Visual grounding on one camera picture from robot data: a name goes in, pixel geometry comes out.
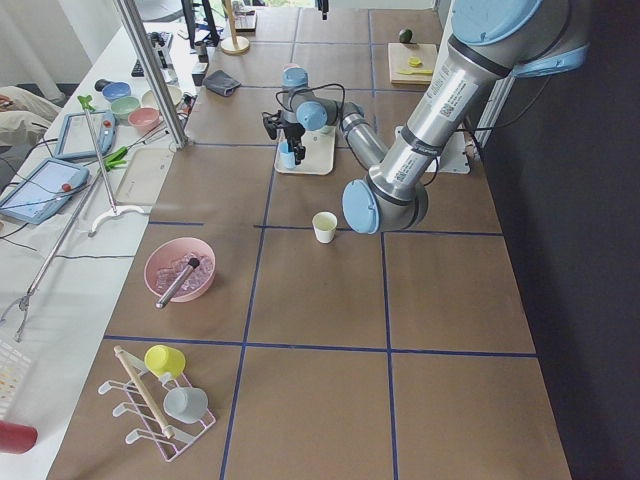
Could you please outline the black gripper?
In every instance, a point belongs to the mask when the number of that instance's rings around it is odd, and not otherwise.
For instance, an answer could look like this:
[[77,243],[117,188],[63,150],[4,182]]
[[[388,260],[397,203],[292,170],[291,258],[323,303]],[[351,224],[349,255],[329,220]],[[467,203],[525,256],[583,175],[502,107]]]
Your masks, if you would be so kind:
[[306,147],[301,144],[303,126],[297,122],[289,122],[284,113],[278,110],[276,113],[262,112],[262,122],[268,137],[276,140],[278,131],[282,130],[288,144],[288,150],[294,153],[295,165],[300,165],[306,155]]

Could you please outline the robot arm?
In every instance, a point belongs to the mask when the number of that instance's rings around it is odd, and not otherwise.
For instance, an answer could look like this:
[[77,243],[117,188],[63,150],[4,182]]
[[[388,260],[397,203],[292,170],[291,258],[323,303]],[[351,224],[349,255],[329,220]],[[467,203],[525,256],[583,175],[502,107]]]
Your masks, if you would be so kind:
[[421,178],[469,107],[505,77],[547,76],[580,67],[589,46],[592,7],[590,1],[455,2],[446,58],[392,146],[379,139],[356,104],[316,96],[301,67],[284,70],[280,109],[263,113],[263,125],[271,139],[285,135],[296,162],[305,157],[306,132],[339,126],[367,171],[343,192],[348,225],[364,234],[408,229],[428,209]]

